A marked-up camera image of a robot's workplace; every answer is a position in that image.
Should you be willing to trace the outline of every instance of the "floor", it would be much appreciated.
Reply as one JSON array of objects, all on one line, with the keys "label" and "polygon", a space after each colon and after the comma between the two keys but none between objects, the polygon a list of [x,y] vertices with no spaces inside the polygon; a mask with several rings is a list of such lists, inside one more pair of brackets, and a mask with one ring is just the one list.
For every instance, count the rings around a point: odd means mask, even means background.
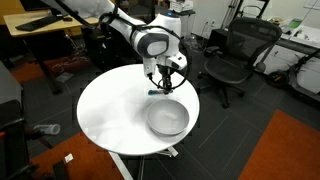
[{"label": "floor", "polygon": [[[201,53],[190,51],[190,54],[193,66],[189,80],[196,80],[206,59]],[[78,71],[60,84],[64,91],[59,95],[53,95],[42,78],[22,84],[29,124],[60,124],[59,135],[46,137],[53,145],[78,133],[81,129],[76,117],[77,100],[83,89],[100,74],[93,65]],[[179,155],[175,158],[158,154],[147,156],[144,179],[237,179],[276,109],[320,130],[319,109],[288,91],[270,87],[263,76],[255,74],[243,87],[247,89],[243,98],[230,91],[229,109],[221,107],[220,98],[213,90],[202,92],[197,125],[175,146]],[[46,150],[37,141],[28,142],[28,148],[31,157]],[[120,157],[136,178],[140,157]]]}]

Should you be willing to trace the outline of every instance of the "round white table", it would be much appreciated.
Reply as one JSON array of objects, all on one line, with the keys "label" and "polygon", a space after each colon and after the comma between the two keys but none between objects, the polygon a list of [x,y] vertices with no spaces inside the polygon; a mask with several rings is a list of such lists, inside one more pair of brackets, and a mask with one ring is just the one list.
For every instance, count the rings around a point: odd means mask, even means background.
[{"label": "round white table", "polygon": [[[154,81],[161,79],[158,71]],[[183,77],[174,73],[173,86]],[[169,95],[148,95],[157,88],[144,76],[143,65],[128,65],[108,71],[83,91],[77,116],[84,134],[98,146],[122,155],[141,156],[165,150],[180,142],[193,128],[199,115],[199,99],[186,81]],[[186,129],[174,136],[155,133],[146,121],[148,107],[158,100],[172,99],[189,112]]]}]

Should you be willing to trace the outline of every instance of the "computer monitor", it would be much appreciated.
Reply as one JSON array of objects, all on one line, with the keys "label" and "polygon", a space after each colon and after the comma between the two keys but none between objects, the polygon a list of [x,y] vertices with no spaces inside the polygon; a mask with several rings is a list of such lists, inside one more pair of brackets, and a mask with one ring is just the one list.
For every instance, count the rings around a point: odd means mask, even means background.
[{"label": "computer monitor", "polygon": [[52,15],[67,13],[54,0],[20,0],[25,11],[51,10]]}]

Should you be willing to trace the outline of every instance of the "desk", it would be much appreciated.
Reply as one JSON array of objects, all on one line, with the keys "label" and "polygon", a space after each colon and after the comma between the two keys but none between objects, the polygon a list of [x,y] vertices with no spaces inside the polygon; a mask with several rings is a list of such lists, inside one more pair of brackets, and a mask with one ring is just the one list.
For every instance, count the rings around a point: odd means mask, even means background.
[{"label": "desk", "polygon": [[[183,77],[172,75],[172,84]],[[154,81],[161,75],[157,72]],[[143,65],[129,65],[108,71],[92,81],[83,91],[77,106],[77,117],[84,134],[98,146],[118,154],[140,156],[165,150],[184,139],[199,115],[199,99],[186,81],[169,95],[149,96],[156,87],[144,76]],[[175,136],[153,132],[147,121],[148,107],[161,99],[183,104],[189,112],[186,129]]]},{"label": "desk", "polygon": [[[14,15],[6,15],[4,16],[4,20],[7,24],[7,27],[9,29],[10,34],[13,37],[23,37],[26,44],[29,46],[30,50],[32,51],[34,57],[37,59],[41,69],[43,70],[44,74],[47,77],[48,84],[54,94],[58,94],[61,92],[61,87],[57,84],[57,82],[54,80],[52,75],[50,74],[47,67],[44,65],[45,60],[49,60],[47,55],[43,55],[45,53],[39,52],[39,47],[42,47],[43,41],[46,40],[46,38],[51,37],[51,35],[56,35],[58,37],[62,37],[65,41],[67,41],[63,34],[64,32],[58,32],[63,29],[69,29],[73,27],[80,27],[82,26],[78,21],[73,19],[71,22],[64,22],[64,21],[58,21],[53,24],[50,24],[48,26],[42,27],[40,29],[37,29],[32,32],[26,32],[26,31],[19,31],[15,27],[30,21],[34,21],[40,18],[43,18],[45,16],[48,16],[48,12],[36,12],[36,13],[24,13],[24,14],[14,14]],[[89,23],[96,23],[98,22],[98,19],[96,18],[88,18],[87,21]],[[50,45],[53,47],[59,47],[59,48],[52,48],[55,51],[59,51],[59,49],[67,49],[67,47],[60,47],[60,44],[54,44]]]}]

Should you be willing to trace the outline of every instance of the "white robotic arm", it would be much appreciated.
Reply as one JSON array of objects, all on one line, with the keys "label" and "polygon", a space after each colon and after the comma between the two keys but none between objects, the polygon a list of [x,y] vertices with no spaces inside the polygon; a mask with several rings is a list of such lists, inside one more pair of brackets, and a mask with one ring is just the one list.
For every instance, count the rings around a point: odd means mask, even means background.
[{"label": "white robotic arm", "polygon": [[179,52],[180,41],[178,38],[181,34],[181,21],[174,14],[159,14],[153,22],[146,25],[144,22],[128,16],[109,0],[41,1],[56,9],[62,7],[67,12],[68,10],[76,11],[77,15],[74,17],[78,16],[78,18],[96,17],[101,19],[104,14],[112,13],[117,18],[105,16],[103,21],[107,22],[109,18],[114,18],[109,25],[122,33],[128,43],[143,58],[145,76],[151,77],[152,80],[155,67],[158,65],[163,77],[163,89],[167,90],[166,94],[172,89],[170,75],[174,73],[174,70],[182,70],[187,66],[186,57]]}]

